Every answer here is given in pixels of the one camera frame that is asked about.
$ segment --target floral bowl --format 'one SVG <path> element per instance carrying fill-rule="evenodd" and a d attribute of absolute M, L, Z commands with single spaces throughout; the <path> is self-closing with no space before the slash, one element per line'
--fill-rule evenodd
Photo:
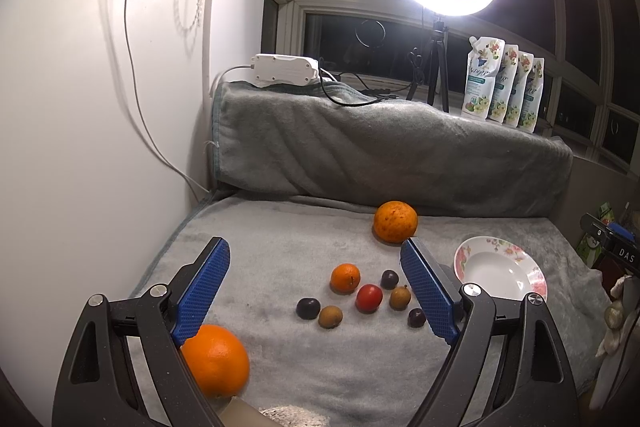
<path fill-rule="evenodd" d="M 520 301 L 536 292 L 546 301 L 546 280 L 536 262 L 520 247 L 487 235 L 467 239 L 453 259 L 456 277 L 475 282 L 492 297 Z"/>

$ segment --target large orange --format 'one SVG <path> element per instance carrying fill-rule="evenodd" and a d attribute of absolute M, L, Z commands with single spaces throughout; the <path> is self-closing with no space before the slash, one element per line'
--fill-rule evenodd
<path fill-rule="evenodd" d="M 402 243 L 418 228 L 418 214 L 402 201 L 387 201 L 376 211 L 373 229 L 378 237 L 389 243 Z"/>
<path fill-rule="evenodd" d="M 203 324 L 187 339 L 182 355 L 207 396 L 235 396 L 249 378 L 249 357 L 238 338 L 225 328 Z"/>
<path fill-rule="evenodd" d="M 351 263 L 340 264 L 331 272 L 330 283 L 338 293 L 351 293 L 360 284 L 360 270 Z"/>

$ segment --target gray blanket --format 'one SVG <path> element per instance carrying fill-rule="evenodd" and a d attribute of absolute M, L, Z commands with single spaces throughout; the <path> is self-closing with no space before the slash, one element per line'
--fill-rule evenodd
<path fill-rule="evenodd" d="M 376 313 L 363 315 L 354 308 L 354 296 L 330 291 L 331 271 L 340 263 L 355 263 L 362 283 L 378 283 L 385 269 L 395 269 L 404 281 L 399 248 L 373 236 L 372 209 L 305 200 L 238 194 L 207 206 L 177 233 L 142 287 L 168 282 L 212 236 L 224 237 L 231 266 L 206 322 L 228 328 L 246 346 L 251 374 L 242 398 L 259 408 L 304 407 L 328 416 L 332 427 L 404 426 L 448 346 L 428 326 L 408 328 L 408 312 L 389 308 L 389 292 Z M 583 388 L 594 377 L 608 299 L 599 273 L 585 267 L 549 220 L 420 217 L 416 235 L 446 264 L 458 245 L 475 235 L 495 235 L 523 247 L 546 276 L 549 309 L 576 385 Z M 306 296 L 339 306 L 342 324 L 323 330 L 316 321 L 297 318 L 296 302 Z M 414 298 L 409 309 L 416 306 Z M 495 341 L 467 421 L 481 414 L 491 388 L 500 353 L 500 339 Z M 152 417 L 166 421 L 139 343 L 132 343 L 132 358 Z"/>
<path fill-rule="evenodd" d="M 327 90 L 343 102 L 370 100 L 345 84 Z M 572 161 L 560 139 L 420 102 L 339 107 L 318 84 L 223 82 L 212 129 L 218 182 L 370 206 L 401 200 L 430 216 L 548 216 Z"/>

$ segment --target blue object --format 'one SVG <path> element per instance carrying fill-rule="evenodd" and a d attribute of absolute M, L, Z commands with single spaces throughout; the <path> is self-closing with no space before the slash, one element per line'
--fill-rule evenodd
<path fill-rule="evenodd" d="M 454 320 L 453 302 L 412 240 L 400 249 L 400 266 L 406 275 L 433 334 L 452 346 L 460 332 Z"/>
<path fill-rule="evenodd" d="M 229 244 L 220 239 L 178 302 L 175 327 L 171 333 L 177 346 L 198 333 L 225 278 L 229 263 Z"/>
<path fill-rule="evenodd" d="M 611 232 L 614 232 L 614 233 L 617 233 L 618 235 L 621 235 L 627 241 L 630 241 L 632 243 L 636 242 L 636 238 L 634 237 L 634 235 L 631 232 L 629 232 L 626 228 L 624 228 L 621 225 L 619 225 L 618 223 L 609 223 L 607 225 L 607 228 Z"/>

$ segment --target tripod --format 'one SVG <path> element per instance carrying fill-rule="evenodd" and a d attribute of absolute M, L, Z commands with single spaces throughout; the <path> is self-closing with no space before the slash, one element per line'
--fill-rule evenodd
<path fill-rule="evenodd" d="M 436 20 L 433 23 L 433 32 L 429 37 L 429 41 L 424 49 L 424 55 L 429 57 L 429 74 L 424 82 L 429 86 L 429 94 L 427 95 L 427 103 L 433 105 L 433 100 L 436 95 L 436 83 L 438 81 L 438 70 L 440 70 L 440 93 L 442 96 L 442 110 L 449 112 L 449 76 L 447 73 L 447 54 L 444 47 L 444 39 L 447 34 L 448 28 L 445 28 L 444 21 Z M 423 74 L 416 74 L 418 68 L 422 73 L 422 68 L 426 64 L 424 57 L 420 57 L 420 64 L 416 63 L 417 57 L 415 55 L 411 58 L 412 65 L 414 65 L 414 79 L 412 80 L 409 93 L 406 96 L 407 100 L 412 100 L 415 94 L 415 90 L 421 80 L 424 79 Z"/>

